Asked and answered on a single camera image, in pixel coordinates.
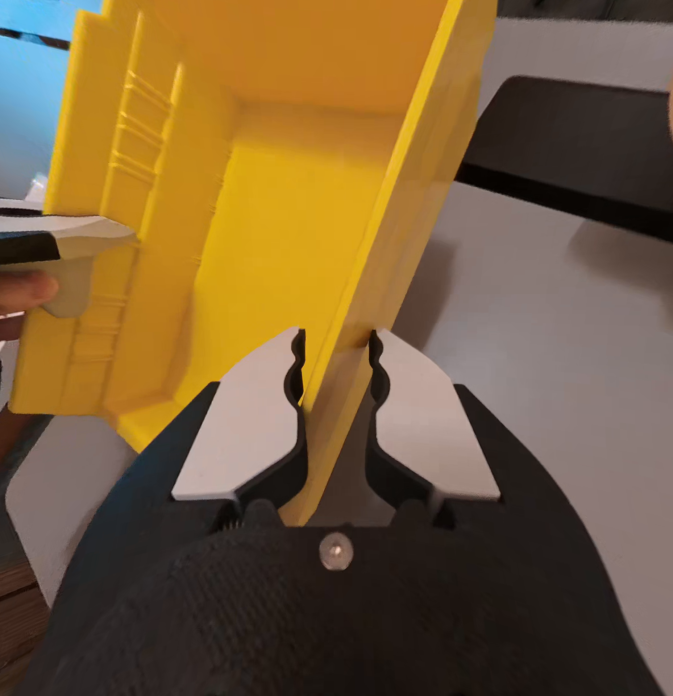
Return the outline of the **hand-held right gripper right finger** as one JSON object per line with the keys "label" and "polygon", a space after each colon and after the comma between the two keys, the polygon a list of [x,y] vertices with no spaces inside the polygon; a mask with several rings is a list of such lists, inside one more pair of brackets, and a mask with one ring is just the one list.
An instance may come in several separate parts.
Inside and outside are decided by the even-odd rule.
{"label": "hand-held right gripper right finger", "polygon": [[368,341],[373,410],[365,474],[393,509],[410,500],[440,510],[447,500],[498,502],[501,492],[453,382],[386,329]]}

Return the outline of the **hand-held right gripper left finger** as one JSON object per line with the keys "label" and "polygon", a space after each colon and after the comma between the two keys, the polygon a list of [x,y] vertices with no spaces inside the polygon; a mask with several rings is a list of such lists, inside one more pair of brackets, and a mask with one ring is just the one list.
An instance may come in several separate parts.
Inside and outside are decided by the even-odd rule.
{"label": "hand-held right gripper left finger", "polygon": [[229,500],[279,509],[306,483],[302,368],[306,332],[291,327],[210,383],[172,423],[180,469],[176,501]]}

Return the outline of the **yellow plastic box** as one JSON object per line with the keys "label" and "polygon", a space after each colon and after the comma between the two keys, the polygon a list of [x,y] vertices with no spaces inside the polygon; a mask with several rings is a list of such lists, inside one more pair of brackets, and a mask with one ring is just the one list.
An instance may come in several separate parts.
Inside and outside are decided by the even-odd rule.
{"label": "yellow plastic box", "polygon": [[466,151],[496,1],[104,1],[79,11],[45,195],[137,241],[78,319],[28,314],[13,413],[140,452],[210,382],[306,331],[314,513]]}

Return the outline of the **person's left hand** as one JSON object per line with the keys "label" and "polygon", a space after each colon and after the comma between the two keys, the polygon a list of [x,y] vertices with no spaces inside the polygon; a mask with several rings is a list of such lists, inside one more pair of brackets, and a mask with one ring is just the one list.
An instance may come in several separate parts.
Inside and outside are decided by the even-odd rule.
{"label": "person's left hand", "polygon": [[51,301],[58,291],[56,278],[43,271],[0,273],[0,343],[17,340],[25,313]]}

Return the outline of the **black mat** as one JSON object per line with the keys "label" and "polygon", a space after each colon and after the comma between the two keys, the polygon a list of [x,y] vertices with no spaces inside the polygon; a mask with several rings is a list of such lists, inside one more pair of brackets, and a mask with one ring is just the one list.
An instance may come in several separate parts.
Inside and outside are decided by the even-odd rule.
{"label": "black mat", "polygon": [[673,244],[668,106],[662,91],[511,76],[455,180]]}

